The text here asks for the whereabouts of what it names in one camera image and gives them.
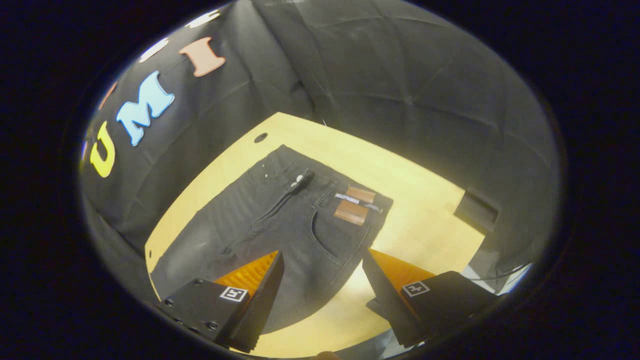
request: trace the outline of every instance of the letter m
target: letter m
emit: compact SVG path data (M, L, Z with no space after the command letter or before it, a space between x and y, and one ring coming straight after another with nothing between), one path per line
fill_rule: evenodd
M173 94L164 92L158 83L158 74L158 71L154 71L142 82L137 104L131 101L125 102L116 115L116 121L121 122L131 136L133 146L136 146L145 134L144 130L136 124L150 125L148 109L151 108L151 116L156 118L171 105L175 98Z

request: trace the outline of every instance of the wooden table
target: wooden table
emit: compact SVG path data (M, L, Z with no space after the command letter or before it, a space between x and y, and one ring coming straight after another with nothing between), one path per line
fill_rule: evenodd
M268 136L254 143L262 133ZM461 272L478 250L484 236L453 215L463 189L357 137L277 113L225 150L175 200L145 245L145 253L152 250L153 254L152 258L147 256L148 272L199 209L282 144L394 200L373 249L434 274ZM294 325L262 335L251 354L312 356L377 336L390 326L365 306L374 296L360 263L322 309Z

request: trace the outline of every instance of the back pocket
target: back pocket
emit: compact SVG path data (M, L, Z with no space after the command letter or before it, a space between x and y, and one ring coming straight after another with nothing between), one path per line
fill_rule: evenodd
M355 225L333 215L335 210L316 208L308 222L311 240L334 262L346 263L360 247L369 231L368 225Z

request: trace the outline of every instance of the denim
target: denim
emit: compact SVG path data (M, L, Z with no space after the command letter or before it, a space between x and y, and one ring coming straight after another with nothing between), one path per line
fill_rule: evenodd
M362 226L333 214L348 186L376 192L284 145L196 213L151 273L161 298L192 279L209 281L275 250L284 275L263 334L311 315L353 273L392 200L377 194Z

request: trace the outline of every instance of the brown leather patch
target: brown leather patch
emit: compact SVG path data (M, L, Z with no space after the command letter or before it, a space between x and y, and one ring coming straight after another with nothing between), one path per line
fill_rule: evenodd
M368 190L360 188L353 188L351 186L349 186L349 188L347 189L347 195L358 200L366 201L369 204L373 204L373 198L376 197L376 193L374 192L370 192Z
M340 201L340 205L338 205L338 208L335 210L333 215L352 224L362 226L362 224L364 224L364 220L367 218L368 213L369 209L365 208L364 206L354 204L347 200L342 200Z

